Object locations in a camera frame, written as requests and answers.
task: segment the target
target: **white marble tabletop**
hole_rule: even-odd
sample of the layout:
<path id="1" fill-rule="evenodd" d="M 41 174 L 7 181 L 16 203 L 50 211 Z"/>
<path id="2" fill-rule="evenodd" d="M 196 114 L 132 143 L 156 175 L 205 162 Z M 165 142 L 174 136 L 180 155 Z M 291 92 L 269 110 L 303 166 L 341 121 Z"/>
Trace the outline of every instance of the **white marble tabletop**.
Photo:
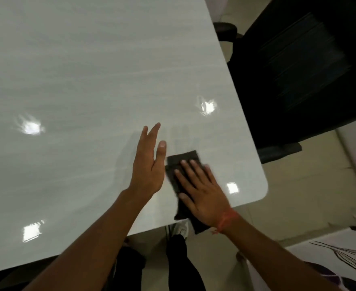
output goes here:
<path id="1" fill-rule="evenodd" d="M 167 155 L 197 150 L 233 206 L 266 195 L 204 0 L 0 0 L 0 270 L 102 215 L 156 122 Z M 176 206 L 165 180 L 130 234 Z"/>

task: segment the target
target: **red thread bracelet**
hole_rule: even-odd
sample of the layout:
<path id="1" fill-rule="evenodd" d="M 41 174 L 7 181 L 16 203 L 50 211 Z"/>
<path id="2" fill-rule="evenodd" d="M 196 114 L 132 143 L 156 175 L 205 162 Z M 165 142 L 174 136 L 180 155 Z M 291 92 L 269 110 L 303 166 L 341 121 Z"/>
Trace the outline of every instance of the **red thread bracelet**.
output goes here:
<path id="1" fill-rule="evenodd" d="M 221 215 L 221 220 L 219 221 L 217 228 L 213 231 L 213 234 L 218 234 L 224 230 L 225 227 L 229 226 L 230 223 L 238 217 L 239 214 L 229 207 L 229 209 L 224 211 L 224 213 Z"/>

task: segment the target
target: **sneaker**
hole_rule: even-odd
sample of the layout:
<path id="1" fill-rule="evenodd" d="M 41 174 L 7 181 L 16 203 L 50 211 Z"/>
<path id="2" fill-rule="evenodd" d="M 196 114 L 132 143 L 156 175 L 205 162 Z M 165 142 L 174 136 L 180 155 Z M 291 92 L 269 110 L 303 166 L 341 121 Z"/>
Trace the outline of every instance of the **sneaker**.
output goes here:
<path id="1" fill-rule="evenodd" d="M 179 223 L 176 223 L 174 225 L 173 231 L 171 233 L 171 236 L 174 235 L 181 235 L 185 238 L 187 238 L 187 236 L 189 235 L 189 222 L 188 220 L 183 220 L 180 221 Z"/>

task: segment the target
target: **chair backrest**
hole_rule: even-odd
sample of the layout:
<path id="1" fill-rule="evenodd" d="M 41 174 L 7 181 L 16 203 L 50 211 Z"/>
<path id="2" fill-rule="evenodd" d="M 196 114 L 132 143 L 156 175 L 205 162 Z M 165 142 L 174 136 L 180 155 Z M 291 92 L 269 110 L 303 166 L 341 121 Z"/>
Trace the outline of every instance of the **chair backrest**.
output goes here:
<path id="1" fill-rule="evenodd" d="M 229 69 L 258 148 L 356 120 L 356 0 L 272 0 Z"/>

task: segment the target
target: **leg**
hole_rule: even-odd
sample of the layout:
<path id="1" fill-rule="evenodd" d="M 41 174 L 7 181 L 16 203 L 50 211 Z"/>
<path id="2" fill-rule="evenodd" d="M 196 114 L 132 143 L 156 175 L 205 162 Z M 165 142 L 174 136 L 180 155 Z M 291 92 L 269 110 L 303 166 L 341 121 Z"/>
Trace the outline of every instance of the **leg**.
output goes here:
<path id="1" fill-rule="evenodd" d="M 122 247 L 102 291 L 140 291 L 145 258 L 130 247 Z"/>
<path id="2" fill-rule="evenodd" d="M 205 291 L 204 282 L 191 261 L 187 258 L 185 238 L 174 235 L 167 244 L 169 259 L 170 291 Z"/>

